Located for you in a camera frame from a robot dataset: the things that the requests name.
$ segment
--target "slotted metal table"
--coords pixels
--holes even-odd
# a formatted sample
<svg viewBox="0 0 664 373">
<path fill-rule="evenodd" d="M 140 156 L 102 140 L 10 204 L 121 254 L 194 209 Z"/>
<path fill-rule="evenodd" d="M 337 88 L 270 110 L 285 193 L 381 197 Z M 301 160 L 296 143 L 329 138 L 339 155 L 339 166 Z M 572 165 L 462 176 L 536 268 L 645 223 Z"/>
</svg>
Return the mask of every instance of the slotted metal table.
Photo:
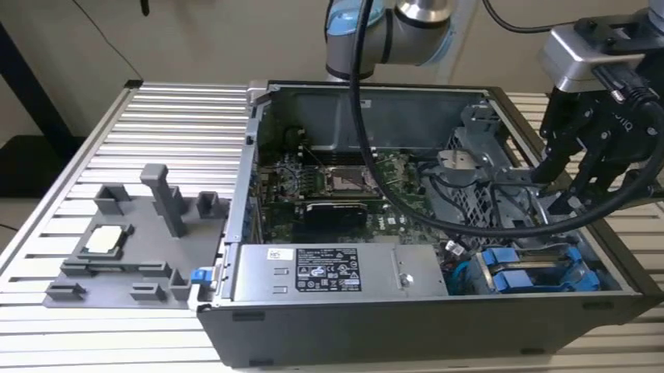
<svg viewBox="0 0 664 373">
<path fill-rule="evenodd" d="M 539 128 L 546 95 L 510 97 Z M 124 90 L 0 254 L 0 368 L 21 373 L 232 371 L 189 310 L 47 309 L 41 304 L 97 212 L 91 198 L 101 184 L 121 182 L 132 195 L 149 195 L 140 181 L 142 167 L 165 163 L 169 181 L 184 195 L 214 190 L 230 198 L 246 120 L 245 86 L 145 83 Z M 663 206 L 619 211 L 609 222 L 664 286 Z M 595 329 L 554 357 L 349 364 L 300 371 L 662 372 L 664 306 L 631 324 Z"/>
</svg>

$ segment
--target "gray 3d printed holder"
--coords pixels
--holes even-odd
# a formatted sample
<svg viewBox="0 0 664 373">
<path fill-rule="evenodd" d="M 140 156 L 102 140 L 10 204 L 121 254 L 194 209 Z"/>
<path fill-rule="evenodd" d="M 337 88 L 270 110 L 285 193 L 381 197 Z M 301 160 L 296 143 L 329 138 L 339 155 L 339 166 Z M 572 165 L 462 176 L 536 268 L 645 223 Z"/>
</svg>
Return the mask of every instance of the gray 3d printed holder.
<svg viewBox="0 0 664 373">
<path fill-rule="evenodd" d="M 165 165 L 144 168 L 154 198 L 130 197 L 122 184 L 102 186 L 98 213 L 49 286 L 45 306 L 188 308 L 189 275 L 214 265 L 229 201 L 216 192 L 184 198 L 168 174 Z"/>
</svg>

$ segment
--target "black cable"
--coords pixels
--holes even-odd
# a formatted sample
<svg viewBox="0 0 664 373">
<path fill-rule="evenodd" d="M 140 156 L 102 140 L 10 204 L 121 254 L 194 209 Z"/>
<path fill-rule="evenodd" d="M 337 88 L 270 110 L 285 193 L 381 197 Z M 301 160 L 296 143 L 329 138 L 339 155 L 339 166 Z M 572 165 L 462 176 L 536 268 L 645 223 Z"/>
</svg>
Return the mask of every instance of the black cable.
<svg viewBox="0 0 664 373">
<path fill-rule="evenodd" d="M 496 226 L 504 228 L 503 217 L 500 216 L 499 199 L 496 198 L 495 185 L 490 185 L 491 213 L 495 216 Z"/>
<path fill-rule="evenodd" d="M 538 225 L 538 223 L 535 222 L 535 219 L 532 218 L 531 216 L 531 213 L 528 212 L 527 208 L 519 203 L 519 201 L 515 199 L 515 197 L 508 193 L 506 192 L 506 190 L 503 189 L 503 187 L 500 185 L 492 185 L 492 187 L 503 194 L 506 200 L 508 200 L 508 202 L 519 209 L 519 211 L 527 216 L 531 218 L 532 220 L 532 223 L 535 225 Z"/>
<path fill-rule="evenodd" d="M 455 200 L 451 197 L 448 197 L 448 195 L 440 189 L 440 186 L 439 186 L 439 183 L 442 182 L 440 176 L 429 175 L 429 182 L 432 183 L 432 187 L 435 188 L 435 192 L 436 192 L 436 194 L 439 194 L 439 197 L 442 198 L 442 200 L 448 202 L 462 212 L 462 215 L 464 217 L 464 222 L 467 224 L 471 224 L 471 219 L 468 218 L 468 213 L 464 210 L 464 207 L 458 202 L 455 202 Z"/>
<path fill-rule="evenodd" d="M 125 62 L 128 62 L 128 65 L 129 67 L 134 70 L 134 72 L 137 73 L 138 75 L 138 78 L 141 80 L 144 80 L 144 75 L 141 74 L 141 72 L 138 72 L 137 68 L 134 67 L 133 63 L 129 61 L 129 59 L 125 57 L 125 55 L 121 53 L 121 51 L 118 50 L 118 48 L 114 46 L 114 44 L 112 43 L 112 41 L 109 40 L 109 38 L 106 37 L 105 35 L 105 31 L 102 31 L 101 27 L 98 26 L 95 20 L 93 19 L 91 15 L 87 13 L 87 11 L 83 9 L 82 5 L 79 4 L 79 1 L 78 0 L 73 0 L 73 3 L 77 5 L 77 7 L 82 10 L 83 14 L 86 15 L 86 18 L 89 18 L 89 20 L 91 21 L 93 23 L 93 26 L 97 28 L 97 30 L 99 31 L 101 33 L 101 36 L 102 38 L 105 39 L 106 43 L 109 44 L 109 46 L 114 49 L 116 53 L 118 54 L 118 56 L 121 56 L 121 58 L 125 60 Z"/>
<path fill-rule="evenodd" d="M 359 26 L 356 31 L 356 42 L 353 47 L 353 60 L 351 63 L 351 89 L 349 89 L 349 103 L 353 115 L 353 124 L 356 125 L 357 140 L 360 143 L 360 153 L 365 160 L 367 169 L 375 178 L 379 191 L 384 194 L 385 198 L 405 215 L 423 225 L 437 228 L 444 232 L 454 232 L 459 235 L 470 235 L 475 237 L 502 238 L 502 239 L 519 239 L 527 237 L 538 237 L 540 235 L 555 235 L 563 232 L 572 231 L 582 228 L 584 225 L 594 223 L 596 220 L 604 218 L 609 214 L 617 211 L 630 200 L 633 196 L 646 189 L 658 177 L 661 171 L 661 164 L 664 163 L 664 109 L 659 103 L 650 101 L 641 105 L 641 111 L 654 119 L 654 127 L 658 130 L 658 145 L 653 151 L 649 164 L 642 169 L 638 179 L 627 186 L 622 187 L 614 197 L 598 205 L 590 212 L 575 216 L 555 224 L 542 225 L 539 227 L 526 228 L 487 228 L 472 227 L 455 224 L 450 221 L 440 221 L 416 211 L 395 194 L 395 192 L 385 185 L 383 175 L 380 174 L 375 157 L 372 155 L 372 147 L 365 129 L 365 120 L 363 117 L 363 108 L 360 102 L 360 68 L 363 64 L 363 51 L 365 48 L 365 34 L 369 23 L 369 13 L 375 0 L 364 0 L 360 8 Z"/>
<path fill-rule="evenodd" d="M 0 223 L 0 227 L 3 227 L 6 229 L 10 229 L 14 232 L 19 232 L 19 228 L 14 228 L 13 226 L 10 226 L 7 224 Z"/>
<path fill-rule="evenodd" d="M 325 11 L 325 25 L 324 25 L 324 36 L 325 42 L 328 42 L 328 23 L 331 22 L 331 10 L 333 10 L 335 0 L 328 3 L 328 10 Z"/>
<path fill-rule="evenodd" d="M 436 176 L 437 180 L 439 180 L 439 183 L 444 186 L 444 187 L 448 187 L 448 188 L 452 188 L 452 189 L 464 189 L 464 188 L 468 188 L 468 187 L 472 187 L 474 185 L 478 185 L 480 183 L 479 180 L 474 180 L 472 182 L 470 182 L 468 184 L 452 184 L 450 183 L 448 181 L 446 181 L 440 175 L 437 173 L 423 173 L 423 176 Z"/>
<path fill-rule="evenodd" d="M 551 29 L 554 29 L 556 26 L 570 25 L 574 23 L 574 22 L 566 22 L 566 23 L 556 23 L 554 25 L 536 26 L 536 27 L 515 26 L 510 24 L 503 18 L 500 18 L 499 13 L 496 12 L 496 9 L 491 4 L 490 0 L 482 0 L 482 2 L 486 4 L 487 12 L 490 13 L 491 18 L 495 19 L 496 23 L 499 23 L 499 25 L 504 29 L 512 31 L 514 33 L 548 33 Z"/>
</svg>

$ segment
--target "power supply label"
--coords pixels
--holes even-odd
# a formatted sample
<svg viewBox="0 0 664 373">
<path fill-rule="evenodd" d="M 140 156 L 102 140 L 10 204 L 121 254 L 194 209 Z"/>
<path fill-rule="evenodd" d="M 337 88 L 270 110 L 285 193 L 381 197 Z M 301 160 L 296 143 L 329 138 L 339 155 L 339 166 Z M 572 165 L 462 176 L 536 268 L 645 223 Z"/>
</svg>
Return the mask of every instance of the power supply label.
<svg viewBox="0 0 664 373">
<path fill-rule="evenodd" d="M 357 249 L 297 249 L 299 291 L 363 291 Z"/>
</svg>

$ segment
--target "small white label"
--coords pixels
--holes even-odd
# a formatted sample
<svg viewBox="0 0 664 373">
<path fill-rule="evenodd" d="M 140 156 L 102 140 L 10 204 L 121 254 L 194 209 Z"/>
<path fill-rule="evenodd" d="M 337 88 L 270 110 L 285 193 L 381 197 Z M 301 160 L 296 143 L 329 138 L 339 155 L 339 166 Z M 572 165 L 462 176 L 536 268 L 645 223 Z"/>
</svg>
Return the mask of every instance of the small white label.
<svg viewBox="0 0 664 373">
<path fill-rule="evenodd" d="M 462 246 L 458 246 L 454 250 L 454 254 L 456 256 L 462 256 L 462 254 L 464 254 L 464 251 L 467 251 Z"/>
<path fill-rule="evenodd" d="M 293 260 L 293 249 L 279 249 L 270 248 L 268 249 L 268 260 Z"/>
</svg>

